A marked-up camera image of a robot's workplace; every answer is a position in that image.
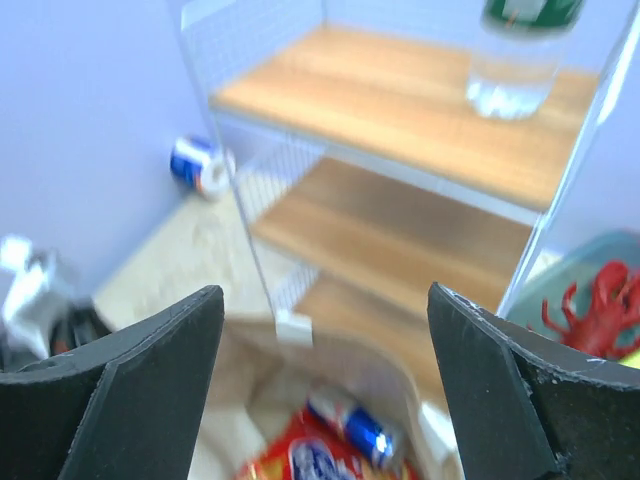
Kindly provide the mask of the red candy bag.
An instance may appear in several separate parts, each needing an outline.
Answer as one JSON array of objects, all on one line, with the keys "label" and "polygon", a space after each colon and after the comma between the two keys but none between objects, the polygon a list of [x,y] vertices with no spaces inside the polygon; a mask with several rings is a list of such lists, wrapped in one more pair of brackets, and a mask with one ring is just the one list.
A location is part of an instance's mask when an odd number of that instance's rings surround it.
[{"label": "red candy bag", "polygon": [[355,447],[313,417],[295,413],[284,431],[235,475],[237,479],[417,479],[407,461],[396,470],[374,468]]}]

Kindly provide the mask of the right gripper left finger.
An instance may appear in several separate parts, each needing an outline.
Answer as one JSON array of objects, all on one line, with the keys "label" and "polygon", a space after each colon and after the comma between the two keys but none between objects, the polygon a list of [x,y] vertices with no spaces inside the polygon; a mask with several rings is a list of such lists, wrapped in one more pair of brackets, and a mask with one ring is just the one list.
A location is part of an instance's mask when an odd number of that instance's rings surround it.
[{"label": "right gripper left finger", "polygon": [[223,290],[209,285],[2,373],[2,478],[187,478],[223,323]]}]

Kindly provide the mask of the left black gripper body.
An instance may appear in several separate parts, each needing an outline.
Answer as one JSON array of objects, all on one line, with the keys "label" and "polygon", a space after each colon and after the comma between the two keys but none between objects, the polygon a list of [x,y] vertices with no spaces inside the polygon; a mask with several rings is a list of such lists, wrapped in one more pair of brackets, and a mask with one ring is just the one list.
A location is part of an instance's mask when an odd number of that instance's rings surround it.
[{"label": "left black gripper body", "polygon": [[68,304],[54,315],[49,336],[51,355],[59,355],[113,333],[90,299]]}]

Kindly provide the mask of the red blue drink can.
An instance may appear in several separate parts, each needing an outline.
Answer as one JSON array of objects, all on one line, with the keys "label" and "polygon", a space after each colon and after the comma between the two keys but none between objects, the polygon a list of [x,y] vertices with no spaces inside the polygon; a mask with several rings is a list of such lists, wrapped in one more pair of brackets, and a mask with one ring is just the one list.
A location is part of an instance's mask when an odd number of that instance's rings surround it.
[{"label": "red blue drink can", "polygon": [[311,390],[307,408],[380,470],[395,469],[405,459],[406,436],[394,423],[372,414],[344,390],[320,385]]}]

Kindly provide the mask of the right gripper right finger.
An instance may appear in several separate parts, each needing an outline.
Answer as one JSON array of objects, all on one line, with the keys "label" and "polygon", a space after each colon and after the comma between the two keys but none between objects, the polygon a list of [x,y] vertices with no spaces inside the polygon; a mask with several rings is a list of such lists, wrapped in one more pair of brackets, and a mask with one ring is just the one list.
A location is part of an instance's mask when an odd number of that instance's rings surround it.
[{"label": "right gripper right finger", "polygon": [[638,478],[638,370],[530,332],[438,283],[427,316],[466,478]]}]

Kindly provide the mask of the brown paper grocery bag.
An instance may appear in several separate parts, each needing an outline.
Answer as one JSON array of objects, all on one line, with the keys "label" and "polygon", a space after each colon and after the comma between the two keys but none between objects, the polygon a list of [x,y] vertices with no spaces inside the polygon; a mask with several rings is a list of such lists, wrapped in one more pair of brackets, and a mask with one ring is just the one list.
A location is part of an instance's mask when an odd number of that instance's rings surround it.
[{"label": "brown paper grocery bag", "polygon": [[225,319],[189,478],[232,478],[316,385],[346,391],[398,426],[422,478],[463,478],[441,388],[421,391],[401,361],[353,334],[241,314]]}]

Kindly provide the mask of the green label water bottle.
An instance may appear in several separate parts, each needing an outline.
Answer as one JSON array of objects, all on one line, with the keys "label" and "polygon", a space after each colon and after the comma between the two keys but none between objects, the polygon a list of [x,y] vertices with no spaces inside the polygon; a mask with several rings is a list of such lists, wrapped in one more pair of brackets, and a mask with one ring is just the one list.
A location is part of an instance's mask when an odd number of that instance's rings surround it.
[{"label": "green label water bottle", "polygon": [[573,0],[484,4],[466,88],[476,113],[513,121],[539,110],[554,86],[583,5]]}]

